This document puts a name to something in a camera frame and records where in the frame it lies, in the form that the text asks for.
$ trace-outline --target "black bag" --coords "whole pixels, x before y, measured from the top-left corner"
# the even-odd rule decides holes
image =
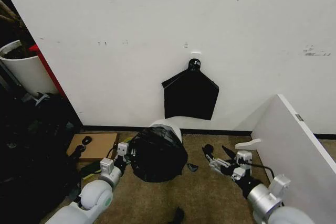
[[[198,59],[189,61],[188,69],[164,81],[165,118],[189,116],[210,120],[219,87],[200,71]]]
[[[149,127],[129,143],[134,174],[145,182],[164,182],[182,174],[188,154],[170,127]]]

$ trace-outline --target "carpet floor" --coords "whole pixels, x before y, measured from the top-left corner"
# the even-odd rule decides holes
[[[135,135],[136,132],[121,132],[120,141]],[[185,213],[182,223],[255,223],[251,208],[240,188],[229,177],[211,171],[201,149],[202,146],[211,144],[215,157],[228,159],[222,145],[234,150],[235,144],[250,140],[250,137],[243,136],[183,135],[188,163],[198,165],[198,170],[191,172],[185,166],[182,175],[169,182],[146,183],[133,175],[131,167],[127,167],[113,193],[111,206],[95,223],[168,223],[173,220],[177,207]],[[321,143],[335,160],[336,141],[322,140]],[[261,164],[257,152],[252,153],[253,162]],[[253,176],[269,185],[264,169],[253,168]],[[97,177],[98,175],[94,175],[84,180],[83,186]],[[68,199],[57,209],[67,204]],[[45,223],[57,209],[41,223]]]

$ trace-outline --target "cable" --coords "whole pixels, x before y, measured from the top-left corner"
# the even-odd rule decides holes
[[[109,152],[107,152],[106,158],[109,158],[110,153],[112,152],[112,150],[116,149],[118,146],[115,145],[114,147],[110,148]]]
[[[250,166],[254,166],[254,167],[259,167],[259,168],[264,168],[264,169],[268,169],[271,174],[272,174],[272,178],[274,178],[274,172],[271,168],[269,168],[268,166],[264,166],[264,165],[257,165],[257,164],[251,164],[251,163],[248,163],[246,161],[240,161],[240,163],[242,164],[246,164],[246,165],[250,165]]]

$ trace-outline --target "cardboard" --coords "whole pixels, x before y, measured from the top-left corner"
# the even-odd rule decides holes
[[[67,154],[71,155],[78,145],[82,144],[85,136],[91,136],[92,142],[86,146],[86,150],[82,153],[79,161],[91,162],[98,161],[106,157],[108,151],[113,147],[115,141],[118,140],[117,133],[78,133],[72,138],[71,144],[67,150]]]

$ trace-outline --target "white bucket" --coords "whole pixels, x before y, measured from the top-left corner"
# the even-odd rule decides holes
[[[3,58],[3,55],[19,46],[21,42],[17,40],[0,48],[0,60],[31,95],[37,96],[37,92],[58,93],[38,56],[25,59]]]

